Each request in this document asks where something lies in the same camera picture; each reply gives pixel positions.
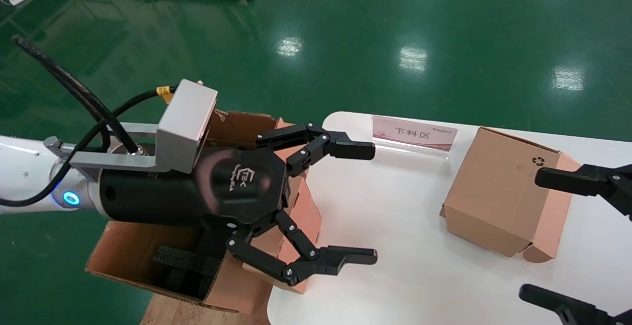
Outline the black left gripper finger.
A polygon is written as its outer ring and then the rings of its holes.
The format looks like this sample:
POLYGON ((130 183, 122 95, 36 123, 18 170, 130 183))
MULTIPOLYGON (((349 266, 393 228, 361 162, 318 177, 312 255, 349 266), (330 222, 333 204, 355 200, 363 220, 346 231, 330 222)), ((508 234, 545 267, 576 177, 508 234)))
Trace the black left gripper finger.
POLYGON ((289 125, 257 135, 257 149, 273 151, 300 146, 286 158, 287 174, 296 177, 327 155, 350 160, 375 158, 374 143, 352 141, 345 132, 329 131, 314 123, 289 125))
POLYGON ((378 260, 375 249, 314 246, 285 211, 274 212, 264 224, 278 226, 294 250, 298 251, 299 257, 296 260, 286 263, 252 246, 250 241, 254 236, 254 230, 235 232, 226 242, 227 250, 237 260, 287 286, 296 286, 313 275, 339 275, 346 264, 370 266, 378 260))

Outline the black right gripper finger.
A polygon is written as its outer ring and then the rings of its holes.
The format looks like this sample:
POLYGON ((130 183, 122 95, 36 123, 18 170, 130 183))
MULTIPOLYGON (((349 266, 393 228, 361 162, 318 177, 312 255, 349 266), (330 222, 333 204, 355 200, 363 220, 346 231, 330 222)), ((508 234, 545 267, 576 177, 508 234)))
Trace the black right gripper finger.
POLYGON ((583 196, 600 196, 622 215, 632 219, 632 166, 617 168, 581 165, 575 171, 543 167, 535 184, 542 188, 583 196))
POLYGON ((591 303, 544 289, 532 284, 520 287, 519 298, 524 302, 555 312, 563 325, 630 325, 632 310, 612 316, 591 303))

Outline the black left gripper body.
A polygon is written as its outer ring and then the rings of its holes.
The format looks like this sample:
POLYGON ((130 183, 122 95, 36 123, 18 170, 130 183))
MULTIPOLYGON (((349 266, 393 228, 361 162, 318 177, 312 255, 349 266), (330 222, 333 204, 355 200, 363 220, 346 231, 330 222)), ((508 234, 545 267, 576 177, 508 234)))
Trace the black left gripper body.
POLYGON ((105 169, 102 210, 114 221, 246 227, 287 206, 286 163, 271 149, 203 150, 190 173, 105 169))

